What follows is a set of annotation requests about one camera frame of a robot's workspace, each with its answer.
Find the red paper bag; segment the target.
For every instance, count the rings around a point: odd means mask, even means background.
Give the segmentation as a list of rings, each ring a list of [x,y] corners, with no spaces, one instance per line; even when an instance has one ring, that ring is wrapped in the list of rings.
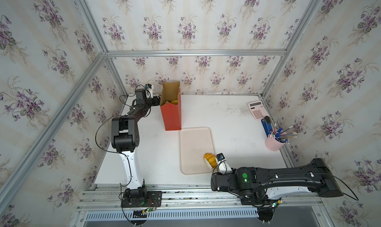
[[[161,93],[160,109],[166,131],[182,129],[181,83],[164,82]],[[178,105],[164,104],[165,101],[178,100]]]

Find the long ridged yellow bread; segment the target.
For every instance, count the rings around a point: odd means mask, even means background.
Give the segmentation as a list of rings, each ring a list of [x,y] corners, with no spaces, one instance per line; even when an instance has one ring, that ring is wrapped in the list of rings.
[[[178,100],[172,100],[172,101],[165,101],[164,104],[173,104],[173,105],[178,105]]]

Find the white metal tongs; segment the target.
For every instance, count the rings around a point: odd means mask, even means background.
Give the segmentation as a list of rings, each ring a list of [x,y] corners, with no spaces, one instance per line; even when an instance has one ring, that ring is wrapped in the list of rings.
[[[230,167],[230,165],[227,163],[226,159],[224,160],[218,160],[216,167],[213,168],[212,173],[220,173],[223,175],[232,173],[233,169]]]

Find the round yellow striped bread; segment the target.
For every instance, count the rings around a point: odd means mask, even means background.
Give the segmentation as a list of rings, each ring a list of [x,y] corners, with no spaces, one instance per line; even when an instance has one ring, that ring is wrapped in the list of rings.
[[[216,156],[212,153],[206,153],[204,156],[204,162],[206,165],[208,165],[211,169],[214,169],[217,167],[217,160]]]

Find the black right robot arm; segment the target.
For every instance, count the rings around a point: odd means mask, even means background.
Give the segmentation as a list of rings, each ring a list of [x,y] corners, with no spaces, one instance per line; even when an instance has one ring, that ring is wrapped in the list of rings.
[[[270,207],[285,196],[302,193],[315,193],[320,198],[344,195],[321,158],[293,168],[240,167],[227,170],[227,166],[218,164],[213,171],[211,189],[238,197],[242,205]]]

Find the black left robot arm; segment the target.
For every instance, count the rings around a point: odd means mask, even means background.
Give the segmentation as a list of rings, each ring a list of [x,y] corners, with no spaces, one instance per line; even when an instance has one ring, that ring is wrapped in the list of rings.
[[[144,179],[135,154],[135,149],[140,144],[138,122],[150,113],[153,106],[159,104],[160,97],[153,94],[153,89],[137,89],[129,111],[112,119],[111,145],[122,158],[128,181],[126,188],[131,192],[143,191],[144,188]]]

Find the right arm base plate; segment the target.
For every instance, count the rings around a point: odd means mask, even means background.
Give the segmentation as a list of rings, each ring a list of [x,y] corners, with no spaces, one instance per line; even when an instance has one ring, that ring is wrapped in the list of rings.
[[[239,198],[242,205],[250,205],[254,207],[275,208],[282,203],[281,199],[270,200],[261,195],[263,192],[255,192],[253,190],[244,190],[239,192]]]

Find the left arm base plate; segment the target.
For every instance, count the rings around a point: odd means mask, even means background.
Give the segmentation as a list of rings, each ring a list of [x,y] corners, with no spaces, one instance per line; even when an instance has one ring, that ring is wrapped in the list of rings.
[[[123,193],[121,200],[122,208],[150,208],[160,207],[162,201],[162,191],[138,192],[127,189]]]

